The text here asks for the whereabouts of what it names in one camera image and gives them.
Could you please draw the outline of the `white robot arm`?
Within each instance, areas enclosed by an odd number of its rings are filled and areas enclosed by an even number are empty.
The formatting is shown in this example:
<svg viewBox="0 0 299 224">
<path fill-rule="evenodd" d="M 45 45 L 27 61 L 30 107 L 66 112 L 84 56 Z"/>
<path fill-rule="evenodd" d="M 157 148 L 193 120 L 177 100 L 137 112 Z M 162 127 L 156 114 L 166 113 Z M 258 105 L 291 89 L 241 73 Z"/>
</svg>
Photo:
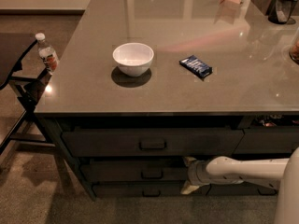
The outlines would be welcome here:
<svg viewBox="0 0 299 224">
<path fill-rule="evenodd" d="M 278 190 L 274 224 L 299 222 L 299 148 L 289 158 L 238 161 L 219 156 L 210 161 L 184 157 L 187 180 L 180 193 L 188 195 L 210 184 L 248 182 Z"/>
</svg>

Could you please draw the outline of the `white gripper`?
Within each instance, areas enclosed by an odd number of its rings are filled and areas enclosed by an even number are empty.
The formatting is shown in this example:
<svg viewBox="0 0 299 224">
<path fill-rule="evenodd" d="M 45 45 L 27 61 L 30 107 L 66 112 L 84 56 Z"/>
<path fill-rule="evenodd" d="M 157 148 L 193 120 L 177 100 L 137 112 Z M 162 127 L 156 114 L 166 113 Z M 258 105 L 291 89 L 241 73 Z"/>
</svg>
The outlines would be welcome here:
<svg viewBox="0 0 299 224">
<path fill-rule="evenodd" d="M 184 164 L 188 167 L 188 180 L 183 184 L 180 191 L 182 195 L 189 195 L 199 189 L 198 186 L 208 185 L 211 178 L 206 170 L 207 161 L 199 161 L 194 157 L 184 157 Z"/>
</svg>

